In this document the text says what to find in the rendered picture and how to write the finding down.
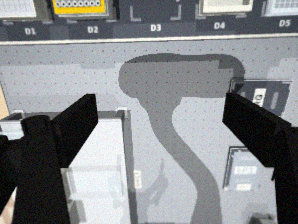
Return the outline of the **cream one-well reservoir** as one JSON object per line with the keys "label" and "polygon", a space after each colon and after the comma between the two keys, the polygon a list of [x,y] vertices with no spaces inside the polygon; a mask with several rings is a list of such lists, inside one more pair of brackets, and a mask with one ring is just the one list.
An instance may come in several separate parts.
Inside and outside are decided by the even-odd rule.
{"label": "cream one-well reservoir", "polygon": [[253,0],[199,0],[198,16],[245,14],[252,10],[252,4]]}

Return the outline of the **grey base plate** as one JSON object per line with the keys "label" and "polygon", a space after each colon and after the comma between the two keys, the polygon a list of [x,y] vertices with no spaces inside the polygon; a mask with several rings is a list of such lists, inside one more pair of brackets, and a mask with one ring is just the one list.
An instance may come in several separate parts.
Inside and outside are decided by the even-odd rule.
{"label": "grey base plate", "polygon": [[9,115],[53,119],[85,94],[98,118],[127,107],[131,224],[277,224],[274,168],[259,190],[223,189],[229,147],[245,147],[222,122],[231,79],[294,80],[283,119],[298,126],[298,36],[0,45]]}

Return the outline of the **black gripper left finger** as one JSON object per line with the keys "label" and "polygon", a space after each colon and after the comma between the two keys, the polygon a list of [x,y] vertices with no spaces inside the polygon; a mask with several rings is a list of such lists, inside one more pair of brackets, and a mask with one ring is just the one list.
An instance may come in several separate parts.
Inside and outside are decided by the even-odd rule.
{"label": "black gripper left finger", "polygon": [[98,123],[96,95],[85,94],[51,121],[21,120],[20,139],[0,135],[0,216],[17,186],[11,224],[71,224],[60,168],[70,166]]}

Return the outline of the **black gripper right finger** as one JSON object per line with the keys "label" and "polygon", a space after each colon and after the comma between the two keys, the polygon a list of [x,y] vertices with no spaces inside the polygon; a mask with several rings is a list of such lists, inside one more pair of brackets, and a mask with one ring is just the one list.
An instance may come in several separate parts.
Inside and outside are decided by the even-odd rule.
{"label": "black gripper right finger", "polygon": [[298,224],[298,127],[237,93],[226,93],[223,120],[265,168],[274,168],[278,224]]}

